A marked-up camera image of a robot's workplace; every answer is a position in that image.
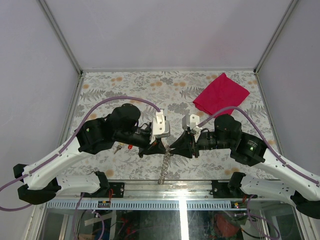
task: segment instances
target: glass panel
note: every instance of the glass panel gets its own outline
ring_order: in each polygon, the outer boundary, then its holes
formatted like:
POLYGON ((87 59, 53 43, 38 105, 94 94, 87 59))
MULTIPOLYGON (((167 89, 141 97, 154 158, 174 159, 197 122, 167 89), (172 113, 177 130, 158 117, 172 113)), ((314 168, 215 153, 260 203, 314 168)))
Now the glass panel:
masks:
MULTIPOLYGON (((276 201, 255 200, 250 212, 266 218, 265 223, 253 217, 248 220, 246 204, 235 204, 230 210, 188 210, 185 201, 179 210, 97 210, 103 217, 102 240, 252 240, 264 239, 263 233, 280 240, 302 240, 293 208, 276 201)), ((75 232, 79 240, 97 240, 102 222, 91 211, 78 210, 75 232)), ((48 209, 39 240, 73 240, 74 210, 48 209)))

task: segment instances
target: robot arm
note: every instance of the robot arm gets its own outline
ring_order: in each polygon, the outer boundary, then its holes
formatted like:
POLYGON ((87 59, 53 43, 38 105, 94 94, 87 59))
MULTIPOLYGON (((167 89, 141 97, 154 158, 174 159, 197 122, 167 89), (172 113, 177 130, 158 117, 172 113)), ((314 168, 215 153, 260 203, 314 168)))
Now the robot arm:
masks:
POLYGON ((83 159, 111 149, 115 142, 139 147, 141 158, 143 155, 165 154, 161 138, 170 135, 170 126, 163 110, 157 112, 152 123, 146 124, 145 128, 138 126, 140 115, 136 106, 123 104, 106 117, 87 121, 65 150, 62 148, 69 139, 34 164, 16 165, 13 168, 15 178, 28 175, 23 179, 24 185, 18 189, 19 198, 36 205, 57 195, 73 196, 82 192, 90 197, 108 196, 110 186, 103 172, 80 176, 60 174, 83 159), (55 155, 54 160, 30 173, 55 155))
POLYGON ((185 130, 170 148, 171 154, 196 158, 201 150, 231 149, 230 157, 236 162, 262 169, 281 181, 263 180, 235 172, 228 184, 234 196, 239 194, 260 195, 288 203, 303 214, 320 219, 320 186, 292 171, 320 181, 320 176, 308 172, 281 156, 282 164, 260 138, 242 132, 241 123, 228 114, 217 117, 214 131, 196 127, 200 118, 186 115, 182 119, 185 130))

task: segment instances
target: gray wall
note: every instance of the gray wall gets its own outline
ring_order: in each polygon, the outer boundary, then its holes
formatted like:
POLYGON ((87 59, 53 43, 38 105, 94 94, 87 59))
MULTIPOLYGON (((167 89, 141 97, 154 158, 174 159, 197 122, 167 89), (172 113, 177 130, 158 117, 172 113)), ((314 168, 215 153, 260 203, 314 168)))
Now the gray wall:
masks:
POLYGON ((318 175, 319 13, 319 0, 300 1, 259 73, 284 155, 318 175))
MULTIPOLYGON (((36 0, 0 4, 0 185, 13 166, 31 164, 56 148, 77 74, 36 0)), ((6 208, 21 207, 17 188, 0 194, 6 208)), ((32 207, 0 212, 0 239, 21 239, 32 207)))
POLYGON ((83 69, 251 68, 291 0, 47 0, 83 69))

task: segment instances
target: pink towel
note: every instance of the pink towel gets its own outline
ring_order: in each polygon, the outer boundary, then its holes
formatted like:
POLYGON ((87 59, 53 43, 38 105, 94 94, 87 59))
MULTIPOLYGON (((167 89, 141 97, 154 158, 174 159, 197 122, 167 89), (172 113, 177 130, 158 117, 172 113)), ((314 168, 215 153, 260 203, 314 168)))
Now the pink towel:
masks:
MULTIPOLYGON (((227 77, 225 73, 218 76, 193 101, 195 107, 212 115, 222 108, 239 106, 249 95, 249 91, 227 77)), ((231 115, 233 109, 219 114, 231 115)))

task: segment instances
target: floral tablecloth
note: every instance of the floral tablecloth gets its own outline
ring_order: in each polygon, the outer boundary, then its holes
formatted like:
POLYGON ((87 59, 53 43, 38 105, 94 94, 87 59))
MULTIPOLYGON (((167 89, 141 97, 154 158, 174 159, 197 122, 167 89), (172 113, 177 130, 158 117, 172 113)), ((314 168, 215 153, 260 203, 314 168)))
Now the floral tablecloth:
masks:
MULTIPOLYGON (((163 143, 172 144, 183 132, 182 117, 197 114, 200 120, 208 115, 195 108, 193 100, 220 74, 226 73, 236 83, 246 88, 250 95, 239 106, 254 120, 269 143, 276 148, 276 142, 266 114, 266 109, 259 91, 258 82, 252 71, 150 71, 150 72, 87 72, 80 98, 75 109, 70 128, 72 133, 85 114, 96 103, 114 96, 131 96, 149 100, 159 108, 165 109, 170 122, 171 136, 163 138, 163 143)), ((136 105, 141 111, 141 123, 152 120, 155 110, 144 103, 133 100, 115 100, 97 108, 88 119, 104 117, 113 108, 125 102, 136 105)), ((242 123, 244 132, 257 135, 254 128, 241 113, 234 111, 232 116, 242 123)), ((206 126, 214 128, 212 120, 206 126)), ((163 155, 149 155, 139 158, 138 148, 128 149, 123 145, 116 154, 111 150, 98 153, 91 158, 70 167, 64 173, 68 175, 85 175, 92 171, 103 171, 109 179, 117 180, 157 180, 159 179, 163 155)), ((167 180, 220 180, 229 179, 233 172, 244 172, 253 177, 273 179, 262 170, 235 162, 229 157, 230 150, 202 151, 199 158, 188 159, 174 155, 170 158, 167 180)))

